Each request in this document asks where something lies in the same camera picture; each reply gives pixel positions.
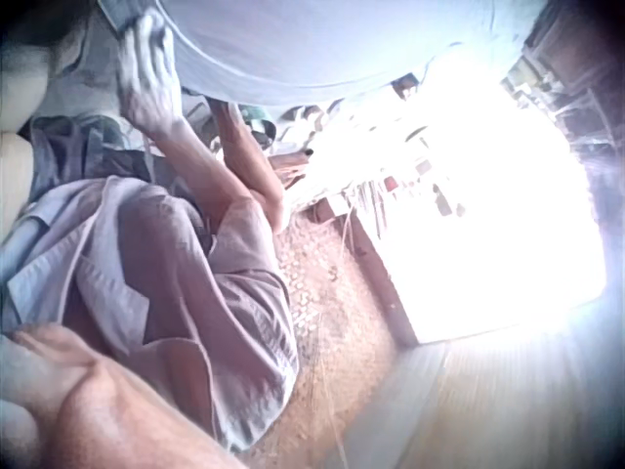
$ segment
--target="fabric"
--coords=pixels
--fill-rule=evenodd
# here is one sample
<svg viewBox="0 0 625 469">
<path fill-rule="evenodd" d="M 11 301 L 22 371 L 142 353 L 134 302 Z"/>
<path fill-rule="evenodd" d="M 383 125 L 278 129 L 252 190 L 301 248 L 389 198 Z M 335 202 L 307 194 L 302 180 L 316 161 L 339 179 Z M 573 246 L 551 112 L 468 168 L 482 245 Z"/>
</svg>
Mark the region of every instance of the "fabric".
<svg viewBox="0 0 625 469">
<path fill-rule="evenodd" d="M 0 366 L 2 467 L 243 469 L 137 375 L 65 327 L 0 336 Z"/>
<path fill-rule="evenodd" d="M 14 262 L 3 269 L 2 328 L 69 326 L 243 450 L 286 405 L 297 348 L 260 205 L 233 204 L 214 243 L 204 227 L 188 202 L 137 179 L 60 186 L 0 251 Z M 16 255 L 22 231 L 28 253 Z"/>
<path fill-rule="evenodd" d="M 187 184 L 166 158 L 125 149 L 127 142 L 110 117 L 38 117 L 25 136 L 33 146 L 31 202 L 61 184 L 119 176 L 162 186 L 169 194 L 194 203 Z"/>
<path fill-rule="evenodd" d="M 501 80 L 545 0 L 100 0 L 118 31 L 146 8 L 172 25 L 184 87 L 262 106 L 375 90 L 461 44 Z M 467 63 L 453 75 L 471 73 Z"/>
</svg>

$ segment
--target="skin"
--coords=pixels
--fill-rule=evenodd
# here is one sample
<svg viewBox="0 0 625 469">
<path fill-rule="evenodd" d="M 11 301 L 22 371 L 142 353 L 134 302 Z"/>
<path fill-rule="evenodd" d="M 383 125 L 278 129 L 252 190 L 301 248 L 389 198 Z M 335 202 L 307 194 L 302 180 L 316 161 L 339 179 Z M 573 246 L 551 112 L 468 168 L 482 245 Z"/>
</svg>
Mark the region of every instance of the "skin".
<svg viewBox="0 0 625 469">
<path fill-rule="evenodd" d="M 141 378 L 65 327 L 0 335 L 0 370 L 0 448 L 10 467 L 244 469 Z"/>
<path fill-rule="evenodd" d="M 288 223 L 284 189 L 235 105 L 210 100 L 226 166 L 195 135 L 183 117 L 174 42 L 154 11 L 141 17 L 121 41 L 119 91 L 123 115 L 153 140 L 185 179 L 211 224 L 219 226 L 229 206 L 258 200 L 275 233 Z"/>
</svg>

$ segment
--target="hand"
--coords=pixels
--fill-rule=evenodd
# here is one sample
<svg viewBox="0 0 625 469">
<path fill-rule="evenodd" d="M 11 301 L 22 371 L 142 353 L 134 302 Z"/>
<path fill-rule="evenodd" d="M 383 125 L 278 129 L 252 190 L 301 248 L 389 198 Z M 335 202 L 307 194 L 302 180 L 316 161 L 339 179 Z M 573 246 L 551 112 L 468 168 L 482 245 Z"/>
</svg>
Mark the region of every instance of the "hand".
<svg viewBox="0 0 625 469">
<path fill-rule="evenodd" d="M 149 138 L 166 138 L 185 121 L 173 34 L 155 10 L 124 33 L 118 81 L 122 115 Z"/>
</svg>

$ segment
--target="person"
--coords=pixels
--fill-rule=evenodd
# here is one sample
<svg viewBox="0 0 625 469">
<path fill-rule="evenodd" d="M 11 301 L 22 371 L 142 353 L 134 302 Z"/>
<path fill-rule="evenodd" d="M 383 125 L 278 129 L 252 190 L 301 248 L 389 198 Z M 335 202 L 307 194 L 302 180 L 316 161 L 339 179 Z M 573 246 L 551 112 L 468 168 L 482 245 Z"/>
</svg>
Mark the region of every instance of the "person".
<svg viewBox="0 0 625 469">
<path fill-rule="evenodd" d="M 244 467 L 144 380 L 66 327 L 0 336 L 0 365 L 0 467 Z"/>
<path fill-rule="evenodd" d="M 56 324 L 61 349 L 58 337 L 74 343 L 77 334 L 89 356 L 113 359 L 226 451 L 242 451 L 283 411 L 299 369 L 272 239 L 288 223 L 284 190 L 235 105 L 209 100 L 225 162 L 195 135 L 182 112 L 173 34 L 159 14 L 123 34 L 119 65 L 122 114 L 192 200 L 119 176 L 43 193 L 0 249 L 2 331 Z M 3 138 L 3 162 L 23 143 Z M 10 369 L 4 382 L 19 378 Z M 31 392 L 45 400 L 40 385 Z"/>
</svg>

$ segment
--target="clothing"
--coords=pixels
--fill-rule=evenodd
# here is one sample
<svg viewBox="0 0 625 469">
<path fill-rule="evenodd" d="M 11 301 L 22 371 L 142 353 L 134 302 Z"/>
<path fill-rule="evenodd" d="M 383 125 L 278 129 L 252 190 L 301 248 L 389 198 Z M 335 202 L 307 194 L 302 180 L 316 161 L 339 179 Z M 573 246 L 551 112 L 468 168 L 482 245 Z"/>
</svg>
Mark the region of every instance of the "clothing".
<svg viewBox="0 0 625 469">
<path fill-rule="evenodd" d="M 118 32 L 147 8 L 163 15 L 173 28 L 176 70 L 185 88 L 231 103 L 292 107 L 355 97 L 410 71 L 422 79 L 428 62 L 460 43 L 466 54 L 444 72 L 442 88 L 452 86 L 447 81 L 457 75 L 478 80 L 483 70 L 491 72 L 494 85 L 521 55 L 547 1 L 99 3 Z M 95 58 L 102 56 L 101 49 L 93 49 Z M 90 61 L 82 60 L 78 68 L 89 69 Z"/>
<path fill-rule="evenodd" d="M 297 347 L 258 202 L 233 204 L 210 238 L 188 202 L 137 179 L 55 188 L 0 249 L 3 331 L 67 325 L 246 449 L 286 405 Z"/>
<path fill-rule="evenodd" d="M 37 117 L 24 136 L 33 147 L 31 202 L 61 184 L 119 176 L 162 186 L 194 203 L 187 184 L 166 158 L 125 149 L 119 124 L 110 117 Z"/>
</svg>

